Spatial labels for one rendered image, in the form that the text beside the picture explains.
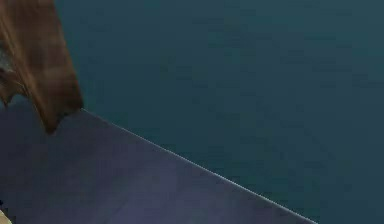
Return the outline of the pale beige object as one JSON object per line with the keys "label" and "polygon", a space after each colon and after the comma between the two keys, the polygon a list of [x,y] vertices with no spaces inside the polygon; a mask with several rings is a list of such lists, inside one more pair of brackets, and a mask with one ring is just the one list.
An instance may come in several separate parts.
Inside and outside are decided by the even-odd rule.
{"label": "pale beige object", "polygon": [[7,215],[0,209],[0,224],[13,224]]}

